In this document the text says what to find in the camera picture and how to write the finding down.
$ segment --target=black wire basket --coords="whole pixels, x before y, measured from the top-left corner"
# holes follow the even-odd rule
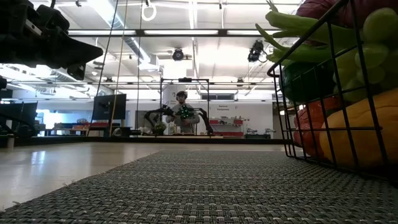
[[[335,52],[331,21],[333,20],[333,16],[347,4],[350,4],[352,10],[356,45],[340,52]],[[330,59],[306,70],[306,72],[295,77],[287,84],[287,86],[285,86],[286,83],[283,82],[285,71],[282,69],[282,62],[287,59],[289,55],[294,53],[298,47],[304,44],[304,42],[306,42],[308,38],[321,26],[325,27],[325,24],[328,28],[330,42]],[[336,59],[353,49],[358,50],[364,85],[343,89]],[[326,65],[329,65],[334,71],[336,86],[335,91],[332,94],[326,94],[325,91],[323,91],[325,84],[322,82],[323,74],[321,71],[322,67]],[[363,41],[361,40],[360,29],[358,28],[357,12],[354,0],[338,1],[313,27],[311,27],[303,36],[301,36],[301,38],[299,38],[298,41],[296,41],[290,50],[277,63],[273,64],[267,74],[274,78],[278,112],[283,111],[282,115],[279,113],[282,137],[284,140],[291,142],[290,144],[285,144],[285,153],[287,157],[316,163],[321,166],[332,167],[341,171],[356,172],[363,177],[375,177],[378,179],[388,180],[392,185],[397,187],[398,169],[396,164],[394,164],[394,161],[389,159],[390,154],[387,155],[386,146],[383,141],[383,127],[380,125],[377,118],[379,114],[377,114],[374,100],[376,94],[374,93],[373,87],[369,83],[368,79],[368,71],[366,70],[366,63],[364,60]],[[297,102],[293,98],[293,100],[289,100],[288,102],[286,99],[286,91],[289,89],[291,95],[303,94],[302,90],[308,87],[306,84],[306,82],[308,82],[308,77],[306,77],[308,74],[311,75],[310,77],[312,78],[312,81],[316,83],[316,85],[313,86],[313,91],[317,93],[316,97],[308,96],[305,91],[305,100]],[[279,82],[279,89],[277,88],[276,78],[282,80]],[[368,113],[370,113],[369,117],[372,120],[371,125],[355,125],[358,122],[354,122],[354,125],[352,124],[352,116],[355,114],[353,114],[350,106],[354,105],[354,103],[351,105],[350,103],[345,102],[344,97],[345,94],[358,90],[366,91],[367,98],[360,102],[361,105],[366,103],[365,107],[369,107]],[[278,98],[278,95],[280,94],[282,94],[282,99]],[[338,102],[339,118],[343,125],[336,126],[335,124],[331,124],[327,108],[328,100],[330,99]],[[316,103],[319,110],[322,111],[321,119],[323,124],[321,128],[314,127],[315,122],[312,121],[311,112],[314,112],[314,110],[312,110],[312,104],[314,103]],[[307,114],[306,118],[308,119],[308,125],[306,125],[306,127],[301,127],[302,124],[300,124],[299,120],[300,115],[302,115],[303,112]],[[289,114],[295,115],[295,127],[292,127],[292,124],[289,121]],[[370,138],[361,138],[363,133],[366,133]],[[341,143],[339,138],[341,138],[342,135],[346,138],[344,141],[345,144],[339,144]],[[319,143],[321,138],[324,140],[322,145]],[[361,147],[367,143],[369,143],[369,145],[376,145],[378,148],[372,148],[371,150],[366,149],[365,152],[361,151]],[[394,152],[398,153],[398,145],[395,147]],[[375,158],[375,160],[379,160],[379,162],[374,163],[371,162],[372,159],[370,159],[370,162],[368,159],[363,159],[365,154],[374,155],[373,159]]]

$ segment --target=duct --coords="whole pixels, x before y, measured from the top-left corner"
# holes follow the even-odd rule
[[[89,0],[88,1],[93,9],[105,20],[105,22],[112,27],[113,22],[113,14],[115,11],[114,3],[110,0]],[[123,29],[125,27],[128,29],[127,26],[124,26],[124,22],[121,19],[119,13],[116,13],[116,17],[114,18],[113,22],[113,29]],[[126,43],[127,46],[130,47],[132,52],[138,57],[141,63],[151,63],[151,57],[139,46],[137,41],[132,37],[123,37],[122,40]]]

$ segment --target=wire basket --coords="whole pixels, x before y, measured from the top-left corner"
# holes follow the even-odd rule
[[[335,46],[333,43],[333,31],[331,28],[331,20],[333,16],[344,6],[347,4],[351,4],[351,10],[353,14],[353,24],[354,24],[354,33],[356,36],[356,45],[352,46],[351,48],[345,49],[343,51],[340,51],[338,53],[335,52]],[[349,171],[349,172],[356,172],[362,175],[363,177],[376,177],[379,179],[385,179],[390,181],[390,183],[394,186],[397,187],[398,183],[398,175],[396,174],[396,171],[398,171],[396,164],[393,164],[392,161],[389,159],[386,151],[386,146],[383,141],[383,134],[382,134],[382,126],[379,124],[379,120],[377,118],[378,114],[376,111],[375,107],[375,102],[374,102],[374,96],[372,94],[372,89],[371,89],[371,84],[369,83],[369,78],[368,78],[368,72],[366,70],[366,63],[364,60],[364,52],[363,52],[363,42],[361,40],[360,36],[360,31],[358,28],[358,22],[357,22],[357,14],[356,14],[356,8],[355,8],[355,1],[354,0],[340,0],[338,1],[330,10],[323,15],[322,18],[318,20],[318,22],[311,27],[301,38],[299,38],[298,41],[291,47],[291,49],[273,66],[270,68],[270,70],[267,72],[267,74],[270,77],[274,78],[274,87],[275,87],[275,92],[276,92],[276,103],[277,103],[277,109],[278,112],[283,111],[285,116],[282,116],[279,113],[279,122],[282,130],[282,137],[284,140],[288,140],[288,142],[291,142],[290,144],[285,144],[285,153],[287,157],[299,159],[299,160],[304,160],[307,162],[311,163],[316,163],[321,166],[327,166],[327,167],[332,167],[334,169],[342,170],[342,171]],[[317,64],[316,66],[310,68],[306,72],[303,72],[296,78],[292,79],[287,85],[289,86],[284,86],[284,75],[285,71],[282,70],[282,62],[289,57],[299,46],[301,46],[307,39],[321,26],[324,26],[324,24],[327,25],[328,28],[328,35],[329,35],[329,41],[330,41],[330,59],[322,62],[320,64]],[[336,58],[339,56],[342,56],[343,54],[346,54],[347,52],[357,48],[358,50],[358,55],[359,55],[359,60],[360,60],[360,65],[361,65],[361,70],[363,73],[363,80],[364,80],[364,85],[359,86],[356,88],[350,88],[350,89],[343,89],[341,85],[341,77],[339,76],[338,72],[338,67],[337,67],[337,62]],[[321,73],[320,70],[322,69],[322,66],[325,66],[326,64],[331,65],[331,67],[334,70],[335,73],[335,82],[336,82],[336,89],[335,93],[333,94],[325,94],[323,91],[323,83],[321,81]],[[311,74],[313,75],[313,81],[316,83],[316,86],[314,86],[313,91],[317,92],[317,97],[307,97],[308,95],[306,92],[304,92],[304,97],[305,100],[304,102],[296,102],[294,99],[290,100],[290,106],[287,104],[287,99],[285,95],[285,91],[289,88],[289,91],[291,91],[291,94],[302,94],[302,90],[305,89],[306,84],[308,80],[305,79],[305,75]],[[282,81],[280,81],[280,86],[279,89],[277,88],[276,85],[276,78],[280,78]],[[351,91],[366,91],[366,96],[367,99],[364,99],[367,101],[367,105],[369,106],[370,109],[370,114],[371,114],[371,119],[373,120],[372,125],[370,126],[355,126],[350,124],[350,106],[349,103],[344,101],[344,95],[346,93],[349,93]],[[278,94],[282,94],[282,102],[280,98],[278,98]],[[331,127],[330,122],[328,122],[328,116],[327,113],[327,108],[325,104],[327,104],[327,100],[333,98],[334,100],[339,101],[339,113],[340,115],[342,114],[342,119],[341,123],[344,125],[338,126],[338,127]],[[318,103],[320,110],[322,111],[322,121],[323,121],[323,126],[322,128],[315,128],[313,127],[313,121],[311,117],[311,104],[312,103]],[[300,121],[299,121],[299,113],[300,111],[298,108],[301,108],[301,112],[305,112],[308,116],[308,126],[307,127],[301,127]],[[292,127],[292,124],[290,124],[289,121],[289,111],[291,111],[295,115],[295,128]],[[374,137],[373,143],[377,141],[377,147],[379,149],[373,149],[372,152],[376,151],[378,153],[378,157],[380,157],[380,164],[376,166],[364,166],[364,160],[361,160],[364,152],[361,152],[361,148],[358,147],[358,141],[361,141],[358,139],[358,136],[361,136],[358,134],[359,132],[366,132],[371,134]],[[346,146],[338,145],[337,142],[335,141],[334,136],[336,133],[339,134],[344,134],[347,137],[346,141]],[[307,135],[307,137],[310,136],[310,142],[311,142],[311,148],[306,147],[308,144],[304,142],[303,136]],[[325,144],[320,146],[319,141],[321,136],[323,136],[323,139],[326,139],[323,143],[326,143],[326,149],[324,149]],[[344,158],[342,159],[341,155],[350,155],[350,158]],[[351,161],[351,164],[344,163],[342,161]]]

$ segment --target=ceiling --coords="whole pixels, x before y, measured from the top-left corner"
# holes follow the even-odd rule
[[[57,0],[55,8],[58,9],[70,22],[71,29],[110,29],[108,23],[100,16],[98,10],[92,7],[92,2],[108,0],[80,0],[78,7],[75,0]],[[156,5],[157,14],[151,21],[141,18],[141,4],[145,1],[109,0],[115,6],[118,2],[118,15],[124,20],[126,15],[126,28],[128,29],[255,29],[255,23],[264,29],[275,29],[265,20],[269,6],[265,0],[151,0]],[[280,12],[295,13],[302,0],[273,0]],[[31,0],[35,7],[40,4],[49,5],[49,0]],[[149,17],[152,9],[146,9],[145,15]],[[108,41],[109,48],[103,70],[103,77],[117,75],[124,82],[140,81],[154,82],[160,80],[158,71],[139,70],[139,61],[132,50],[124,44],[120,37],[76,37],[77,40],[91,45],[97,45],[105,50]],[[195,63],[197,77],[209,78],[215,82],[236,82],[237,78],[245,78],[245,82],[271,82],[266,72],[272,65],[266,63],[249,63],[248,53],[259,37],[136,37],[135,40],[148,54],[159,58],[159,65],[168,63],[171,54],[176,48],[181,48],[185,55],[193,55],[195,49]],[[296,39],[280,39],[283,45],[292,45]],[[90,62],[86,67],[86,77],[94,81],[100,78],[101,70]],[[187,74],[195,74],[193,69]]]

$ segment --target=green grape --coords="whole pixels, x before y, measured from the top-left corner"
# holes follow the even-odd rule
[[[398,15],[390,8],[372,12],[365,20],[363,34],[367,42],[381,42],[388,39],[398,27]]]
[[[387,73],[384,80],[380,82],[382,91],[392,90],[398,87],[398,74]]]
[[[364,44],[363,54],[365,58],[366,68],[374,68],[379,66],[389,53],[389,49],[382,44]],[[355,64],[358,68],[361,67],[361,62],[359,60],[359,53],[355,55]]]
[[[390,51],[381,67],[388,73],[398,74],[398,49]]]
[[[363,84],[357,80],[356,78],[353,78],[351,81],[347,83],[347,85],[344,86],[343,90],[349,90],[352,88],[357,88],[361,87]],[[344,100],[345,101],[350,101],[352,103],[356,103],[358,101],[361,101],[367,97],[366,90],[364,88],[358,89],[355,91],[349,91],[347,93],[343,94]]]
[[[379,82],[382,82],[384,77],[386,76],[385,71],[380,67],[374,67],[374,68],[368,68],[366,69],[368,71],[368,80],[370,84],[377,84]],[[362,83],[365,84],[365,81],[363,79],[363,74],[362,70],[359,69],[356,72],[356,78]]]
[[[341,68],[356,70],[355,55],[357,52],[358,52],[357,49],[353,49],[353,50],[350,50],[349,52],[337,57],[336,63],[337,63],[337,67],[339,68],[339,70]]]
[[[338,76],[340,78],[340,83],[341,86],[345,86],[351,79],[355,77],[356,73],[356,68],[351,69],[351,68],[338,68]],[[333,81],[337,83],[336,81],[336,74],[333,75]]]

